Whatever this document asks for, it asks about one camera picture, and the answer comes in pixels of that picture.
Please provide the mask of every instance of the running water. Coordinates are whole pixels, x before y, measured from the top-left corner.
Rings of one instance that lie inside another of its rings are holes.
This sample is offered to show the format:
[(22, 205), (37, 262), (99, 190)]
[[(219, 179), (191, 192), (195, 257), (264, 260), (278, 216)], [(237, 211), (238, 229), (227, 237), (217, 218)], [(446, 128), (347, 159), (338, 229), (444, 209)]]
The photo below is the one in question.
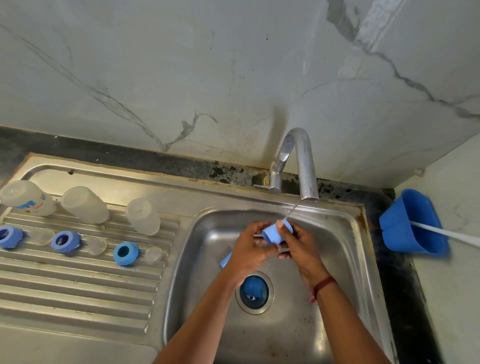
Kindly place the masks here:
[(290, 210), (288, 215), (283, 220), (288, 219), (288, 217), (292, 214), (293, 210), (295, 210), (295, 208), (299, 205), (300, 202), (301, 202), (301, 199), (296, 203), (296, 205), (293, 207), (293, 209)]

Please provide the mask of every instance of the hand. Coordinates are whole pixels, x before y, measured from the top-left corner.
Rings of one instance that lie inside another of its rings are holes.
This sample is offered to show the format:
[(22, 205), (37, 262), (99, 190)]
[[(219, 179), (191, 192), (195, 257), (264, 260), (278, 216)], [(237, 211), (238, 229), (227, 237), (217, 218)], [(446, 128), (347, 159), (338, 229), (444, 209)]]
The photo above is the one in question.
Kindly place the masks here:
[(240, 233), (232, 255), (224, 271), (228, 272), (236, 280), (237, 286), (240, 286), (245, 278), (256, 270), (269, 256), (278, 254), (276, 244), (266, 246), (257, 246), (266, 243), (263, 238), (255, 238), (255, 234), (260, 234), (263, 229), (270, 226), (270, 221), (255, 221)]
[(283, 225), (282, 220), (276, 222), (276, 229), (285, 240), (285, 243), (282, 243), (281, 246), (290, 248), (290, 252), (280, 253), (278, 257), (292, 258), (297, 263), (305, 284), (314, 288), (330, 274), (320, 259), (313, 235), (293, 222), (290, 222), (290, 225), (293, 228), (293, 235)]

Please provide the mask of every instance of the black granite countertop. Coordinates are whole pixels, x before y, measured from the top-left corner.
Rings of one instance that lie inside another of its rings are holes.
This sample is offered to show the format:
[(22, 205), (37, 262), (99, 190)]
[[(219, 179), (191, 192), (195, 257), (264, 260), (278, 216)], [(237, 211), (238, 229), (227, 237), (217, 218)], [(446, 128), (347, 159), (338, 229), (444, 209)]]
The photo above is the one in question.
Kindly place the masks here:
[[(268, 173), (261, 168), (0, 127), (0, 183), (6, 181), (32, 152), (247, 187), (262, 184)], [(321, 198), (365, 205), (398, 362), (442, 363), (412, 257), (391, 252), (382, 239), (378, 218), (393, 202), (393, 190), (317, 181)], [(284, 173), (282, 189), (286, 193), (300, 194), (298, 176)]]

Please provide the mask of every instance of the stainless steel sink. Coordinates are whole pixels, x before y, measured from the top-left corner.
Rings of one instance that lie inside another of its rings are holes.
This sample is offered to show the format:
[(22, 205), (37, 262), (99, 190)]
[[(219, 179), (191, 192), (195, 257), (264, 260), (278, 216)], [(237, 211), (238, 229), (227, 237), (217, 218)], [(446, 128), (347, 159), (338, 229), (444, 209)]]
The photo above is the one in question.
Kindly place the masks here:
[[(57, 199), (69, 188), (92, 189), (110, 210), (102, 226), (64, 210), (34, 218), (2, 207), (3, 223), (29, 229), (70, 228), (105, 237), (108, 251), (90, 256), (82, 247), (66, 256), (26, 239), (0, 251), (0, 351), (5, 363), (145, 363), (185, 321), (220, 271), (219, 261), (253, 220), (276, 220), (298, 201), (253, 188), (121, 170), (73, 160), (30, 155), (11, 181), (29, 179)], [(133, 199), (147, 197), (162, 224), (153, 237), (134, 231), (124, 216)], [(392, 360), (395, 347), (363, 206), (305, 202), (292, 219), (317, 238), (325, 265), (363, 322)], [(141, 253), (160, 246), (165, 257), (149, 266), (112, 260), (121, 241)], [(216, 363), (331, 363), (318, 307), (306, 302), (293, 261), (271, 258), (255, 275), (269, 285), (268, 307), (245, 307), (236, 292), (228, 309)]]

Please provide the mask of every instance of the blue bucket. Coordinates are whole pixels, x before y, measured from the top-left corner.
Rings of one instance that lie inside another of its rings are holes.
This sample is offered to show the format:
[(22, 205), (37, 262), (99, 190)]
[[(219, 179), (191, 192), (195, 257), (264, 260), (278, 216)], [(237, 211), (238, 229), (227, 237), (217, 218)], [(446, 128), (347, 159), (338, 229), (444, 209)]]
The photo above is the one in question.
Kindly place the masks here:
[(380, 228), (388, 249), (432, 255), (447, 253), (448, 238), (445, 235), (411, 226), (410, 220), (442, 228), (430, 199), (416, 190), (405, 189), (380, 216)]

